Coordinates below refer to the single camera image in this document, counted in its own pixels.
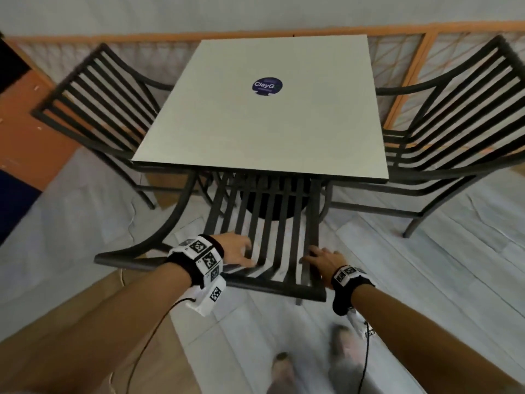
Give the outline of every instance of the cable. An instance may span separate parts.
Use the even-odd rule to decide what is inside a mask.
[[[164,316],[161,318],[161,320],[159,321],[157,326],[155,326],[155,329],[151,332],[151,335],[148,338],[148,341],[146,342],[146,344],[144,345],[144,347],[140,351],[140,354],[137,357],[137,359],[136,359],[136,361],[135,361],[135,363],[133,365],[133,368],[131,369],[131,373],[130,373],[130,376],[128,378],[128,384],[126,386],[126,394],[129,394],[129,392],[130,392],[131,379],[133,378],[133,374],[135,374],[136,366],[139,364],[139,361],[140,361],[142,355],[146,351],[146,348],[148,348],[148,345],[151,342],[151,339],[153,339],[153,337],[155,336],[155,333],[159,330],[159,327],[161,326],[162,321],[170,313],[170,311],[175,308],[176,305],[178,305],[178,304],[180,304],[182,302],[185,302],[186,300],[191,301],[191,302],[195,302],[195,299],[191,298],[191,297],[183,298],[183,299],[179,300],[178,302],[176,302],[174,305],[171,306],[171,308],[166,312],[166,314],[164,314]]]
[[[366,373],[366,366],[368,365],[368,351],[370,350],[370,325],[368,324],[368,322],[365,322],[365,324],[366,324],[366,356],[364,359],[363,376],[361,376],[361,381],[359,382],[358,394],[361,393],[361,387],[363,387],[364,375]]]

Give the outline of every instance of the wall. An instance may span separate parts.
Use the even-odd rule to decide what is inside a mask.
[[[520,20],[523,0],[0,0],[9,36]]]

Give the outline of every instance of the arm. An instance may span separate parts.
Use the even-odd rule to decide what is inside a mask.
[[[325,284],[347,265],[338,252],[312,246]],[[519,383],[429,318],[372,285],[360,285],[351,303],[428,393],[500,393]]]
[[[232,233],[213,236],[224,263],[252,266],[241,254],[251,246]],[[127,357],[190,287],[189,274],[166,263],[101,303],[39,350],[2,391],[73,394],[93,391]]]

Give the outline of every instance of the round sticker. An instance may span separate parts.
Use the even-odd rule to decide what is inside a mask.
[[[282,81],[275,77],[264,77],[252,85],[252,90],[257,95],[273,95],[281,91]]]

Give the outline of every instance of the white table top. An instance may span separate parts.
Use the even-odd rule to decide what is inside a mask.
[[[384,182],[366,36],[202,41],[133,161]]]

